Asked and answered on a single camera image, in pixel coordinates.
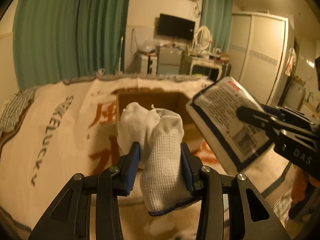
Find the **black-edged packaged cloth pack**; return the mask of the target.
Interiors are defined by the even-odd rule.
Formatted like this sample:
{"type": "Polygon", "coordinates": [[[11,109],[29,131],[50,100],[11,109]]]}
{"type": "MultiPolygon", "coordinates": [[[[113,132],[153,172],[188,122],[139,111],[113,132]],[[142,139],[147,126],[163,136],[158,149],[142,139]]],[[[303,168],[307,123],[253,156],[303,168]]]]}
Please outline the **black-edged packaged cloth pack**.
{"type": "Polygon", "coordinates": [[[199,91],[186,105],[221,166],[231,175],[249,167],[271,146],[263,130],[238,119],[236,111],[241,106],[263,109],[242,85],[228,76],[199,91]]]}

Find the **white knitted glove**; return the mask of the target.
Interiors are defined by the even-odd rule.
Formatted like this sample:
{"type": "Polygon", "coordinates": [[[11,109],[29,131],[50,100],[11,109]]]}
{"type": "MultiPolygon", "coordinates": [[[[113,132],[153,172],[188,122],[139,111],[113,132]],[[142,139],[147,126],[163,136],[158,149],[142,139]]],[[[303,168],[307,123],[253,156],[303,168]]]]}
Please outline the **white knitted glove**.
{"type": "Polygon", "coordinates": [[[182,173],[181,116],[163,108],[148,110],[132,102],[117,124],[117,142],[127,153],[134,142],[140,145],[140,189],[149,215],[162,216],[198,201],[187,190],[182,173]]]}

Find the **hanging pink cloth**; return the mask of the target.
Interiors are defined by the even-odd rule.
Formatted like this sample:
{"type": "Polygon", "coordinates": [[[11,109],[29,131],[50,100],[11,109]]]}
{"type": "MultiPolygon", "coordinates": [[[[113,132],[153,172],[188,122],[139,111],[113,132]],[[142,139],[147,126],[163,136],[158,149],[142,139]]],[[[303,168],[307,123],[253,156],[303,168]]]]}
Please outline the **hanging pink cloth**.
{"type": "Polygon", "coordinates": [[[296,65],[297,57],[294,48],[289,49],[289,56],[286,63],[285,75],[291,76],[294,66],[296,65]]]}

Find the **white sliding wardrobe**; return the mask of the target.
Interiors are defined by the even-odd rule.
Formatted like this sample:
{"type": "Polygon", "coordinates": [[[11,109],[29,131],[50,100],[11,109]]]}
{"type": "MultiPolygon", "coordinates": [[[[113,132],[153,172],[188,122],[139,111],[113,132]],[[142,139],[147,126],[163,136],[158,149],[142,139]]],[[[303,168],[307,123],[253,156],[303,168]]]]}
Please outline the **white sliding wardrobe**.
{"type": "Polygon", "coordinates": [[[227,54],[230,76],[260,103],[275,106],[284,92],[293,48],[289,19],[258,12],[232,14],[227,54]]]}

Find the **white dressing table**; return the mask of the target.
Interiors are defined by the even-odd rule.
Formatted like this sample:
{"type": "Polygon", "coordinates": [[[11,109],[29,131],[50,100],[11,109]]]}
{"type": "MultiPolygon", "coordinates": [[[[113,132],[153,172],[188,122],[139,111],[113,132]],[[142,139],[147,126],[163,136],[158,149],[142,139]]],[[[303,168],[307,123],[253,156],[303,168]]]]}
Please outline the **white dressing table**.
{"type": "Polygon", "coordinates": [[[181,58],[179,74],[206,76],[212,81],[217,81],[229,76],[231,65],[221,60],[198,57],[184,53],[181,58]]]}

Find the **checkered bed sheet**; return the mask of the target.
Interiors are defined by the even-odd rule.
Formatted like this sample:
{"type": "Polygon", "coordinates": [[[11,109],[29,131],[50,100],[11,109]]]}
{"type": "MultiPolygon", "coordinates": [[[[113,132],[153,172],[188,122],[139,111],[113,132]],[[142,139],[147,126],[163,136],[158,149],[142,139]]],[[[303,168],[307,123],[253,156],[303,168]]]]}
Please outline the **checkered bed sheet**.
{"type": "Polygon", "coordinates": [[[1,104],[1,134],[12,132],[22,112],[34,101],[38,87],[20,90],[1,104]]]}

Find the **brown cardboard box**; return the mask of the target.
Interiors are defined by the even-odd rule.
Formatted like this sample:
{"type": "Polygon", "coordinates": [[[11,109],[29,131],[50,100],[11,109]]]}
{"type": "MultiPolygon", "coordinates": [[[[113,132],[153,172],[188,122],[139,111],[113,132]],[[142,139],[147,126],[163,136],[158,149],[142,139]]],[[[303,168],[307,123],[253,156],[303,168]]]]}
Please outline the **brown cardboard box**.
{"type": "Polygon", "coordinates": [[[120,89],[117,94],[117,121],[120,120],[121,114],[126,106],[132,102],[137,102],[148,110],[151,110],[152,107],[156,107],[179,114],[183,122],[183,142],[188,145],[191,153],[200,149],[203,142],[203,136],[186,110],[185,106],[189,102],[189,97],[183,92],[166,92],[160,88],[120,89]]]}

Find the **white oval vanity mirror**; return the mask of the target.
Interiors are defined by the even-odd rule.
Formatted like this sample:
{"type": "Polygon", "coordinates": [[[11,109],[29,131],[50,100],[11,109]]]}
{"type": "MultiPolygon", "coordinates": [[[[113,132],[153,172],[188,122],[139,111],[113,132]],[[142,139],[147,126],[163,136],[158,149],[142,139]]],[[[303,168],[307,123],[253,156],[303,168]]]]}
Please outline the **white oval vanity mirror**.
{"type": "Polygon", "coordinates": [[[208,50],[212,44],[213,36],[210,30],[205,26],[199,27],[194,35],[193,48],[196,51],[208,50]]]}

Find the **small green curtain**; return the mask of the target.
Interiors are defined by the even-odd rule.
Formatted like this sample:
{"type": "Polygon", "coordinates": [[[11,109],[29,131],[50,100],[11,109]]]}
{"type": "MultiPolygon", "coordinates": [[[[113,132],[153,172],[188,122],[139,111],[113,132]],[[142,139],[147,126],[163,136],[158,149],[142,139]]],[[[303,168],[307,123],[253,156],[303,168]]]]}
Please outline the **small green curtain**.
{"type": "Polygon", "coordinates": [[[227,51],[232,23],[233,0],[202,0],[200,26],[213,36],[210,49],[227,51]]]}

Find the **small grey fridge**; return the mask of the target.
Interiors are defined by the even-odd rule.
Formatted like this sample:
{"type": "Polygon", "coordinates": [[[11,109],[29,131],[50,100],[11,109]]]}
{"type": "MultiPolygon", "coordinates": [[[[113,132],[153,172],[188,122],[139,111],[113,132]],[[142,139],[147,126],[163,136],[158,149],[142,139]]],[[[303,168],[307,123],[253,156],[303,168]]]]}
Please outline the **small grey fridge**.
{"type": "Polygon", "coordinates": [[[178,48],[159,47],[158,50],[158,75],[176,75],[179,73],[182,51],[178,48]]]}

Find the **white suitcase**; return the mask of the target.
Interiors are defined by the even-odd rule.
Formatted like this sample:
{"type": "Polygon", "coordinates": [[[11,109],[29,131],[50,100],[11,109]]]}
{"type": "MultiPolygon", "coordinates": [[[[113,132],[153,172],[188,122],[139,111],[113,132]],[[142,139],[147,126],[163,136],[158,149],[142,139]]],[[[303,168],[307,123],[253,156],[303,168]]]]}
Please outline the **white suitcase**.
{"type": "Polygon", "coordinates": [[[158,57],[156,54],[140,54],[136,59],[137,72],[144,75],[157,74],[158,57]]]}

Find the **large green curtain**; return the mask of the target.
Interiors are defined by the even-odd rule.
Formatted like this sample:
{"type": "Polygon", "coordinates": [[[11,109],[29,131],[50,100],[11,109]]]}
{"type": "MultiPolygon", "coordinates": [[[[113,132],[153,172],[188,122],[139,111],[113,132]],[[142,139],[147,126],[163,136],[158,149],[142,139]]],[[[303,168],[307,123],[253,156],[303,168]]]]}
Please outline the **large green curtain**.
{"type": "Polygon", "coordinates": [[[13,55],[20,89],[124,69],[129,0],[18,0],[13,55]]]}

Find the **black wall television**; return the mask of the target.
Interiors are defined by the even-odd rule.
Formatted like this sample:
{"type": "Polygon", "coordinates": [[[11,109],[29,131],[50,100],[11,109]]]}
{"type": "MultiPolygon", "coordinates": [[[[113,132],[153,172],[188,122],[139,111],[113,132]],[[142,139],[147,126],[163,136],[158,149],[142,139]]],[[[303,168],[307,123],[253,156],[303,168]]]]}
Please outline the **black wall television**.
{"type": "Polygon", "coordinates": [[[157,26],[157,34],[183,40],[192,41],[194,38],[195,22],[171,16],[160,14],[157,26]]]}

